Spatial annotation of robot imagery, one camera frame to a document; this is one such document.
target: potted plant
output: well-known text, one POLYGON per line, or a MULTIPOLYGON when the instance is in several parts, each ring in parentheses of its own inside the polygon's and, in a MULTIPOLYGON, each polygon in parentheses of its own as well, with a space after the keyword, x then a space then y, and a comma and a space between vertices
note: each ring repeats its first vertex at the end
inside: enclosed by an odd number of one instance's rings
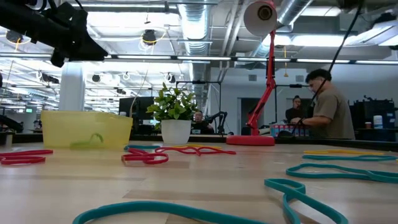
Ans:
POLYGON ((186 144, 191 133, 191 118, 197 110, 192 103, 193 93, 186 94, 177 88, 167 88, 159 91, 155 104, 147 108, 147 113, 154 113, 157 123, 155 128, 161 128, 163 142, 166 144, 186 144))

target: translucent plastic bin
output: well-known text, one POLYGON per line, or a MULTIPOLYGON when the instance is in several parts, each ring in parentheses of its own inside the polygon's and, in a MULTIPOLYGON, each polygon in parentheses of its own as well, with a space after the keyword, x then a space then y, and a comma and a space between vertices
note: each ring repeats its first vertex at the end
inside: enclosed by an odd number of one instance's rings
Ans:
POLYGON ((44 146, 123 150, 128 144, 132 118, 84 111, 43 111, 44 146))

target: red lamp base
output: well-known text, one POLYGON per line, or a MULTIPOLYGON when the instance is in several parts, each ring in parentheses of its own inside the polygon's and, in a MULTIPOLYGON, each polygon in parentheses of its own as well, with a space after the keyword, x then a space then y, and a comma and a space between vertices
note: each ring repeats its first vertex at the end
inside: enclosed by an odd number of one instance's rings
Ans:
POLYGON ((228 136, 226 143, 240 146, 275 146, 275 139, 272 136, 228 136))

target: white flower pot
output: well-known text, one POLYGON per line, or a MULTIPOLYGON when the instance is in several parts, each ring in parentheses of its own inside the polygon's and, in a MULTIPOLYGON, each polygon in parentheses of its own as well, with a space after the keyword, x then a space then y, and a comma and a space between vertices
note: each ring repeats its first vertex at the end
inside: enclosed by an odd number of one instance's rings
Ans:
POLYGON ((166 144, 186 144, 191 134, 191 121, 163 120, 162 138, 166 144))

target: green leaves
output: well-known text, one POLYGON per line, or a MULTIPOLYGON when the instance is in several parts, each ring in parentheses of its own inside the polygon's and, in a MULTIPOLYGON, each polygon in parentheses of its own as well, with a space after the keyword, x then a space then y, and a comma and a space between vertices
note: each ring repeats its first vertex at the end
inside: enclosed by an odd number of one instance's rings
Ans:
POLYGON ((163 83, 163 89, 159 91, 159 97, 154 101, 155 105, 147 108, 147 113, 154 113, 153 117, 157 121, 166 119, 190 120, 196 109, 192 103, 194 94, 186 94, 177 88, 167 88, 163 83))

